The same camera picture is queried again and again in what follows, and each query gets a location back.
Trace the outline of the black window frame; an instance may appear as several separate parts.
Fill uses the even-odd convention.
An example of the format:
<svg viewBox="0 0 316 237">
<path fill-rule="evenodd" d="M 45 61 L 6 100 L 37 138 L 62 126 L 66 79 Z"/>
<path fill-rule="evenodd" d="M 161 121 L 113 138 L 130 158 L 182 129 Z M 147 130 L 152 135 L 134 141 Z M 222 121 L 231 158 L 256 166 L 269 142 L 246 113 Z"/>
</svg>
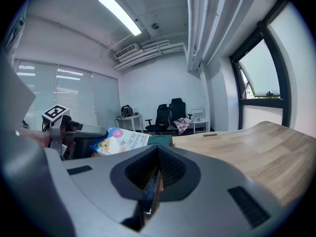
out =
<svg viewBox="0 0 316 237">
<path fill-rule="evenodd" d="M 290 118 L 292 114 L 292 96 L 288 70 L 285 64 L 285 59 L 277 45 L 277 41 L 272 36 L 272 31 L 268 29 L 268 25 L 276 19 L 289 0 L 277 0 L 272 9 L 267 13 L 262 21 L 257 23 L 254 31 L 246 38 L 239 48 L 229 56 L 230 63 L 235 76 L 238 97 L 238 129 L 242 129 L 243 125 L 243 107 L 244 106 L 259 106 L 269 108 L 282 109 L 282 126 L 290 126 Z M 276 75 L 280 86 L 280 98 L 272 98 L 269 95 L 266 98 L 245 99 L 243 93 L 246 90 L 241 76 L 241 65 L 239 61 L 247 55 L 261 40 L 267 44 L 267 48 L 271 54 L 272 60 L 276 68 Z"/>
</svg>

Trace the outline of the patterned cloth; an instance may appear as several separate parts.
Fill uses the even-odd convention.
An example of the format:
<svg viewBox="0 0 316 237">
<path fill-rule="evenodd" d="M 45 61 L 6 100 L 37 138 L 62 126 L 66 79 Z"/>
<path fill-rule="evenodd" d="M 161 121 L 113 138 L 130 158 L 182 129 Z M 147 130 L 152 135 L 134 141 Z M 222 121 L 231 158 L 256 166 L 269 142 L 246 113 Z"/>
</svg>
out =
<svg viewBox="0 0 316 237">
<path fill-rule="evenodd" d="M 186 131 L 186 129 L 193 124 L 192 120 L 189 118 L 179 118 L 174 121 L 174 124 L 178 128 L 178 133 L 181 135 Z"/>
</svg>

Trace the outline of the long ceiling light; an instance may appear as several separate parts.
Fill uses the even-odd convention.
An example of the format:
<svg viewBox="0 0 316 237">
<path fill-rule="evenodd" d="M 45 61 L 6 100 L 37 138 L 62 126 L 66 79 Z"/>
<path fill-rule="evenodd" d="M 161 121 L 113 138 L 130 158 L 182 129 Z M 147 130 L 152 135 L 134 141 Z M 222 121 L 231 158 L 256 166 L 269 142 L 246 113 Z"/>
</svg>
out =
<svg viewBox="0 0 316 237">
<path fill-rule="evenodd" d="M 138 28 L 138 26 L 115 0 L 98 1 L 103 6 L 105 6 L 119 21 L 121 21 L 134 36 L 141 34 L 141 30 Z"/>
</svg>

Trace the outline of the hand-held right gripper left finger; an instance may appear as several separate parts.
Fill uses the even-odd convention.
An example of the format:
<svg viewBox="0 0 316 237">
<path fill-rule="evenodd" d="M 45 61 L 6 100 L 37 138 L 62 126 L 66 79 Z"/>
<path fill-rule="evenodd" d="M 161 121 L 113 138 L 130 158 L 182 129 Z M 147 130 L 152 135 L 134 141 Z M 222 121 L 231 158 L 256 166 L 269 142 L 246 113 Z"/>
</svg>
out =
<svg viewBox="0 0 316 237">
<path fill-rule="evenodd" d="M 129 230 L 123 221 L 137 215 L 138 200 L 122 197 L 110 178 L 118 163 L 153 149 L 145 146 L 105 157 L 61 161 L 53 149 L 45 155 L 54 186 L 75 230 Z"/>
</svg>

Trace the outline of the person's left forearm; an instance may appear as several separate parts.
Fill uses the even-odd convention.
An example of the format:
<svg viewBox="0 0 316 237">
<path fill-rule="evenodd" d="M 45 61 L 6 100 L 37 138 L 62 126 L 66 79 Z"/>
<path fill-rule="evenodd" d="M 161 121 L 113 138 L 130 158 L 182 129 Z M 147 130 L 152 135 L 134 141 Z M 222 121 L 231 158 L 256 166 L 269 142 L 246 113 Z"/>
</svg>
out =
<svg viewBox="0 0 316 237">
<path fill-rule="evenodd" d="M 49 132 L 37 131 L 37 130 L 29 130 L 26 128 L 19 129 L 20 136 L 31 138 L 35 140 L 41 147 L 48 147 L 51 142 L 51 137 Z"/>
</svg>

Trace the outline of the white air conditioner vent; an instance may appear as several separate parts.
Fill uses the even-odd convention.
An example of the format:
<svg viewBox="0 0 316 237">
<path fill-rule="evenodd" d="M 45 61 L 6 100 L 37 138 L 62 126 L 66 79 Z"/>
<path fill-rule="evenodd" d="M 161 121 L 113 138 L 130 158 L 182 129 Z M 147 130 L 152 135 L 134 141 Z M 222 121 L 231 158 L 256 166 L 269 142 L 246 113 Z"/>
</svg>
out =
<svg viewBox="0 0 316 237">
<path fill-rule="evenodd" d="M 136 43 L 133 43 L 131 45 L 129 45 L 128 47 L 120 50 L 118 53 L 116 53 L 113 57 L 114 60 L 120 60 L 136 51 L 139 50 L 139 45 Z"/>
</svg>

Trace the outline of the white window blinds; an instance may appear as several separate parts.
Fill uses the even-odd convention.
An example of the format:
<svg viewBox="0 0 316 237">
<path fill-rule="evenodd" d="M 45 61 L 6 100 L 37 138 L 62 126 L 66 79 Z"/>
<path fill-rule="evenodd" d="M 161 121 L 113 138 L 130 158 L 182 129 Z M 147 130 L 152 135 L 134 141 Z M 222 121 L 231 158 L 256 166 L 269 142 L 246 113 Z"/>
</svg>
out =
<svg viewBox="0 0 316 237">
<path fill-rule="evenodd" d="M 24 120 L 42 129 L 42 113 L 55 104 L 69 108 L 72 119 L 104 128 L 120 113 L 118 80 L 60 64 L 14 60 L 20 79 L 36 96 Z"/>
</svg>

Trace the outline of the black backpack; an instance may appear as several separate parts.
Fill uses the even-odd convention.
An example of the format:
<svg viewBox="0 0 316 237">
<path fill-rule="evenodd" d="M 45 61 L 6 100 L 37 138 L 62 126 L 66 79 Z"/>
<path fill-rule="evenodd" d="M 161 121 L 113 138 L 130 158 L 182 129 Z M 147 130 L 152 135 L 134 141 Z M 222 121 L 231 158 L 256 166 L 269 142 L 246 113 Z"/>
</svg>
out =
<svg viewBox="0 0 316 237">
<path fill-rule="evenodd" d="M 121 118 L 128 118 L 133 116 L 133 109 L 129 105 L 122 106 L 121 108 Z"/>
</svg>

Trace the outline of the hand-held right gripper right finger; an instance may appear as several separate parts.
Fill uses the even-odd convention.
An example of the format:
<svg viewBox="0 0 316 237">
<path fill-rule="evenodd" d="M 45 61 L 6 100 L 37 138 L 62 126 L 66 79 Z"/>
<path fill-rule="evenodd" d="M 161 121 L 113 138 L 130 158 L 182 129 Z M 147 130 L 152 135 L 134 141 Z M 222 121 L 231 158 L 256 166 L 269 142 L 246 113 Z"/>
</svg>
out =
<svg viewBox="0 0 316 237">
<path fill-rule="evenodd" d="M 201 171 L 197 187 L 183 200 L 160 202 L 141 234 L 145 237 L 243 237 L 259 233 L 247 219 L 261 224 L 281 212 L 278 199 L 233 165 L 172 148 Z"/>
</svg>

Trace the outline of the blue card packet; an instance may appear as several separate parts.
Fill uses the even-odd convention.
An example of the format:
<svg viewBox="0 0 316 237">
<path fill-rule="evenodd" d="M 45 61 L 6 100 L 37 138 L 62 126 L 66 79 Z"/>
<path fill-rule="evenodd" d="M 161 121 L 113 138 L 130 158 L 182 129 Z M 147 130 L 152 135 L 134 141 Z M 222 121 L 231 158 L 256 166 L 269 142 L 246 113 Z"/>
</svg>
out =
<svg viewBox="0 0 316 237">
<path fill-rule="evenodd" d="M 108 126 L 107 132 L 107 136 L 97 139 L 90 146 L 91 150 L 99 156 L 114 155 L 144 147 L 148 144 L 150 138 L 149 134 L 113 126 Z"/>
</svg>

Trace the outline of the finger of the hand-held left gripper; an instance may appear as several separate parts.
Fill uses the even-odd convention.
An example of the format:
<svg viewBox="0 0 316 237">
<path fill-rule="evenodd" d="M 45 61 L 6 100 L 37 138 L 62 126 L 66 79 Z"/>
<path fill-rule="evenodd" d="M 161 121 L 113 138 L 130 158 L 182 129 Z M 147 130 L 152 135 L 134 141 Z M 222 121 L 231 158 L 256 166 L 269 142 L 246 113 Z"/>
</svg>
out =
<svg viewBox="0 0 316 237">
<path fill-rule="evenodd" d="M 82 139 L 78 138 L 73 147 L 72 159 L 91 158 L 94 156 L 94 151 L 91 146 L 96 139 Z"/>
<path fill-rule="evenodd" d="M 101 127 L 86 123 L 75 123 L 75 138 L 102 138 L 108 135 L 108 131 Z"/>
</svg>

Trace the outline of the small white side table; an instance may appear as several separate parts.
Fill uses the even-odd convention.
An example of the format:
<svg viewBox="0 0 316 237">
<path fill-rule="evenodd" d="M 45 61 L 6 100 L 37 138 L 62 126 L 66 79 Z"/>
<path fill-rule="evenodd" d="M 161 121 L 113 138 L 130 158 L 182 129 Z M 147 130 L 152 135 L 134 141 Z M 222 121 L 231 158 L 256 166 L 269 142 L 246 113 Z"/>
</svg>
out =
<svg viewBox="0 0 316 237">
<path fill-rule="evenodd" d="M 193 131 L 194 134 L 201 133 L 201 132 L 209 132 L 209 121 L 206 118 L 204 108 L 195 108 L 192 109 L 193 114 Z M 202 131 L 197 131 L 198 126 L 203 128 Z"/>
</svg>

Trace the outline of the black office chair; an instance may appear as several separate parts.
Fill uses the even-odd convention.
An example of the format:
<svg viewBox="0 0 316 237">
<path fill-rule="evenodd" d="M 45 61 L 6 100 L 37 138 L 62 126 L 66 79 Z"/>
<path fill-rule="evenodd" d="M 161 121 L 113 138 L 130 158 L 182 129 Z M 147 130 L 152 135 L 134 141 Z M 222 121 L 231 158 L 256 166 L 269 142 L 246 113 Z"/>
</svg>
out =
<svg viewBox="0 0 316 237">
<path fill-rule="evenodd" d="M 157 109 L 157 117 L 155 124 L 151 124 L 151 119 L 146 119 L 149 123 L 145 129 L 149 132 L 153 132 L 155 135 L 165 133 L 169 128 L 169 115 L 170 115 L 170 108 L 167 104 L 161 104 L 158 106 Z"/>
<path fill-rule="evenodd" d="M 192 114 L 186 114 L 186 103 L 182 101 L 181 98 L 174 98 L 169 104 L 171 111 L 170 124 L 177 128 L 174 121 L 179 118 L 189 118 L 191 119 Z"/>
</svg>

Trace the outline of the bundle of white ceiling pipes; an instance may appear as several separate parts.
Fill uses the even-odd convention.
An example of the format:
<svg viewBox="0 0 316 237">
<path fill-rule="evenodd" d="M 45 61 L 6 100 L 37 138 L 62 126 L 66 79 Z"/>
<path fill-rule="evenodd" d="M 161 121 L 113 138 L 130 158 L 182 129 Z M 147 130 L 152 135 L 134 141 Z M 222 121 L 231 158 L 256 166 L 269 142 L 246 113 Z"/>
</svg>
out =
<svg viewBox="0 0 316 237">
<path fill-rule="evenodd" d="M 194 71 L 211 41 L 219 25 L 225 2 L 230 0 L 187 0 L 188 29 L 186 31 L 155 37 L 138 44 L 114 70 L 121 72 L 141 62 L 158 56 L 183 51 L 186 58 L 186 70 Z"/>
</svg>

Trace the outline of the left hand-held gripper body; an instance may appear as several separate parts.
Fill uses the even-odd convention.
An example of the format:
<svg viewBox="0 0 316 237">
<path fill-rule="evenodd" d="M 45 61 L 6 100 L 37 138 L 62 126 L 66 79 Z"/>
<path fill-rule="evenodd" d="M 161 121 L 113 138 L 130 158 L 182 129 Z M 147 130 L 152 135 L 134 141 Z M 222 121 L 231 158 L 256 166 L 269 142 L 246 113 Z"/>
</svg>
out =
<svg viewBox="0 0 316 237">
<path fill-rule="evenodd" d="M 71 159 L 74 151 L 75 139 L 72 137 L 83 127 L 82 124 L 72 120 L 70 109 L 62 105 L 54 105 L 42 113 L 42 131 L 49 132 L 49 148 L 59 154 L 61 160 Z"/>
</svg>

